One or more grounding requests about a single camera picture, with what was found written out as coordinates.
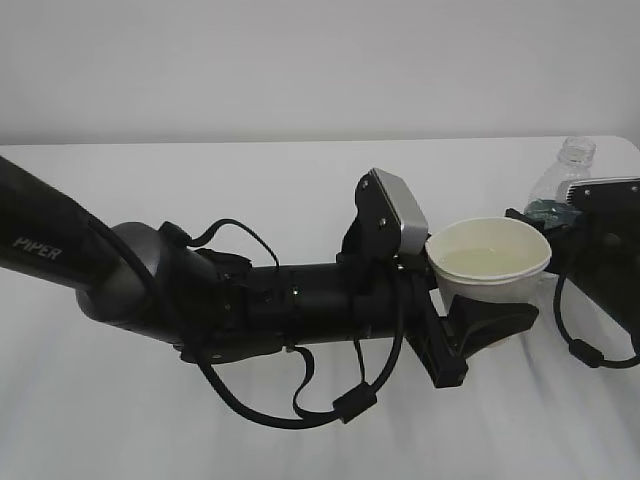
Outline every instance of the white wall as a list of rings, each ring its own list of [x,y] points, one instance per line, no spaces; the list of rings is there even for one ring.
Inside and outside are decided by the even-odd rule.
[[[637,0],[4,0],[0,143],[617,134]]]

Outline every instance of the white tablecloth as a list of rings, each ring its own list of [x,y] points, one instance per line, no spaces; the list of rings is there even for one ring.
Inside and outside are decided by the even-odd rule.
[[[640,174],[640,152],[594,137],[594,176]],[[199,234],[235,217],[283,263],[333,261],[356,182],[378,166],[405,178],[431,230],[522,207],[561,138],[263,144],[0,147],[109,224],[171,220]],[[234,229],[216,247],[269,259]],[[461,388],[436,390],[405,344],[376,407],[353,423],[286,432],[230,412],[167,345],[82,316],[73,292],[0,272],[0,479],[630,479],[640,475],[640,370],[591,370],[569,355],[550,287],[530,332],[470,360]],[[631,352],[569,288],[576,335]],[[365,342],[373,377],[390,340]],[[303,395],[324,409],[358,380],[350,344],[323,345]],[[250,405],[290,414],[303,374],[285,353],[224,366]]]

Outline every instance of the plastic bottle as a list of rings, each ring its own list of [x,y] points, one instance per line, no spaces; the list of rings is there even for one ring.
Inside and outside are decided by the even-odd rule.
[[[586,137],[569,137],[558,153],[557,161],[536,182],[524,214],[532,220],[544,221],[545,228],[571,225],[579,212],[556,198],[560,183],[591,178],[590,168],[596,144]]]

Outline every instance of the black cylinder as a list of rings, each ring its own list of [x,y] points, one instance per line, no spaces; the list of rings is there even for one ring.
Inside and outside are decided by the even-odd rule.
[[[412,310],[409,275],[400,277],[405,311]],[[252,331],[274,332],[294,344],[333,342],[354,337],[391,336],[397,321],[393,288],[384,270],[372,271],[371,290],[354,294],[340,264],[300,265],[253,269],[247,287],[253,292],[247,306]]]

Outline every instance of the paper cup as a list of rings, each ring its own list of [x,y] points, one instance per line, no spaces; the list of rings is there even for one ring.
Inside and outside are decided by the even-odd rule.
[[[505,217],[453,224],[430,237],[426,248],[447,311],[454,295],[526,303],[551,259],[540,232]]]

